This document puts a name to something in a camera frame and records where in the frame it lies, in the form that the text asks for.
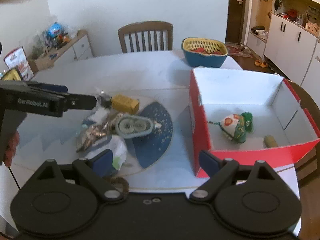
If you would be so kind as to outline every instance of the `human hand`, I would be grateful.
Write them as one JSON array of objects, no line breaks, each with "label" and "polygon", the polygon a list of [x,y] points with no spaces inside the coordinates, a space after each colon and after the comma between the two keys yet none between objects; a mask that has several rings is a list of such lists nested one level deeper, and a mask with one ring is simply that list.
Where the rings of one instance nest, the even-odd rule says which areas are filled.
[{"label": "human hand", "polygon": [[16,132],[8,141],[8,147],[5,151],[4,165],[10,167],[12,163],[12,158],[16,154],[17,145],[20,141],[20,135]]}]

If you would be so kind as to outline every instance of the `plastic basket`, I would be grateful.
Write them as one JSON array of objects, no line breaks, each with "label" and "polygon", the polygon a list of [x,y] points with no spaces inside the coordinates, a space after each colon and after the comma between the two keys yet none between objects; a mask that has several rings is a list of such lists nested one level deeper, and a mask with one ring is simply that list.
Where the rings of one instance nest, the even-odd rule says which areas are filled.
[{"label": "plastic basket", "polygon": [[[223,54],[210,55],[192,51],[200,47],[204,48],[209,53],[219,51]],[[222,66],[228,56],[228,49],[223,42],[205,38],[185,38],[182,41],[181,48],[184,52],[188,64],[191,67],[204,66],[219,68]]]}]

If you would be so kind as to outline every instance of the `yellow box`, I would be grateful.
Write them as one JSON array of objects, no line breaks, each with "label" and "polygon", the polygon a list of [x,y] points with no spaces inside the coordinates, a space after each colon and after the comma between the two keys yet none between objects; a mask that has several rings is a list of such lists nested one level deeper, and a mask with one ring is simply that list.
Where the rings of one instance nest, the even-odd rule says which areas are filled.
[{"label": "yellow box", "polygon": [[118,94],[111,99],[112,107],[119,112],[136,114],[139,110],[140,103],[136,99]]}]

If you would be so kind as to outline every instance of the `brown door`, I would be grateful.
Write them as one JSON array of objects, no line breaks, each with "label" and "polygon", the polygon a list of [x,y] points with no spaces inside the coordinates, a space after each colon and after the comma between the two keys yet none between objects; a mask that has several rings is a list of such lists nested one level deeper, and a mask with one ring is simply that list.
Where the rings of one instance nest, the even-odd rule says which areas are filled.
[{"label": "brown door", "polygon": [[229,0],[226,42],[241,42],[245,0]]}]

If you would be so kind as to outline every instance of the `orange slipper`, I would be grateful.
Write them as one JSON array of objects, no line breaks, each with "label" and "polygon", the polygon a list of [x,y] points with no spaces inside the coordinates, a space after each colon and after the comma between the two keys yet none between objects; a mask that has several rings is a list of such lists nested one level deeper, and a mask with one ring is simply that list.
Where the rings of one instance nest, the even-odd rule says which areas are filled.
[{"label": "orange slipper", "polygon": [[260,67],[260,65],[262,64],[261,60],[257,59],[255,62],[254,62],[254,65],[256,67]]},{"label": "orange slipper", "polygon": [[260,67],[262,67],[262,68],[268,67],[268,63],[265,62],[265,61],[263,61],[263,62],[261,63],[261,65],[260,65]]}]

